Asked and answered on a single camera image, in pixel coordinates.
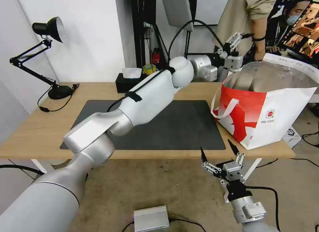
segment lamp arm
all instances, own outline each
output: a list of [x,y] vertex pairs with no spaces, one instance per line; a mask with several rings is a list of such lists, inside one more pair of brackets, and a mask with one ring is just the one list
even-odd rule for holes
[[[48,50],[49,48],[51,48],[51,42],[52,42],[52,40],[50,40],[50,39],[44,39],[42,42],[40,42],[39,44],[35,45],[34,47],[26,50],[25,52],[21,53],[20,55],[13,57],[13,58],[10,58],[10,63],[13,66],[16,66],[16,67],[22,69],[23,71],[31,74],[32,76],[40,79],[41,81],[44,81],[45,83],[51,85],[52,87],[57,86],[57,83],[55,80],[51,81],[48,78],[46,78],[45,76],[40,75],[40,74],[36,73],[35,71],[31,70],[30,68],[27,68],[26,66],[23,65],[24,62],[30,60],[31,58],[34,58],[35,56],[37,56],[37,55],[43,53],[44,51]],[[37,47],[39,47],[41,45],[45,45],[46,47],[44,49],[36,52],[35,54],[29,55],[29,56],[25,55],[28,52],[36,49]]]

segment person's hand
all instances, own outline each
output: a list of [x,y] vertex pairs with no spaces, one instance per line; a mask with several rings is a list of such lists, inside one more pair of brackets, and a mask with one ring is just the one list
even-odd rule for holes
[[261,61],[264,58],[265,54],[266,54],[265,48],[261,49],[261,50],[257,50],[255,52],[254,60],[255,61]]
[[267,52],[271,52],[271,53],[279,52],[279,51],[280,51],[280,48],[277,47],[277,46],[267,46],[267,47],[266,47],[266,51],[267,51]]

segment lamp shade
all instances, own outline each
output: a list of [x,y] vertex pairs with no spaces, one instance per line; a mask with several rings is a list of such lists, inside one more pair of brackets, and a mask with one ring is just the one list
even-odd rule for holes
[[64,42],[65,32],[60,17],[54,17],[47,23],[33,23],[32,29],[36,34],[51,36],[59,42]]

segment black desk lamp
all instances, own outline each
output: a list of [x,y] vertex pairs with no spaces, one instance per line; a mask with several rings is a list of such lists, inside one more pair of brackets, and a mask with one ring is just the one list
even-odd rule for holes
[[[50,19],[47,23],[34,23],[32,24],[32,29],[36,34],[41,35],[41,37],[44,38],[44,40],[40,42],[39,44],[35,45],[34,47],[21,53],[20,55],[11,58],[10,63],[18,68],[21,68],[23,71],[26,71],[32,76],[35,76],[36,78],[51,85],[52,88],[48,92],[49,98],[57,100],[57,99],[66,98],[72,95],[77,87],[74,87],[73,89],[71,89],[68,86],[60,86],[56,83],[55,80],[47,78],[43,75],[40,75],[23,65],[24,62],[30,60],[31,58],[34,58],[36,55],[51,48],[52,40],[49,39],[48,36],[51,36],[52,38],[54,38],[55,40],[61,43],[63,42],[65,38],[65,33],[64,33],[64,26],[61,19],[59,17],[54,17]],[[46,47],[35,54],[26,55],[28,52],[32,51],[33,49],[36,49],[37,47],[41,45],[44,45]]]

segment desk mat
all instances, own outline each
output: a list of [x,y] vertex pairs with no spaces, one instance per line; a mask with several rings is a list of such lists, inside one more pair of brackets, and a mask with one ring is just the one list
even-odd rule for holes
[[[95,112],[106,112],[113,102],[87,101],[72,128]],[[206,101],[172,101],[149,123],[134,127],[124,136],[117,137],[110,132],[108,135],[116,150],[226,149]],[[68,149],[65,143],[60,148]]]

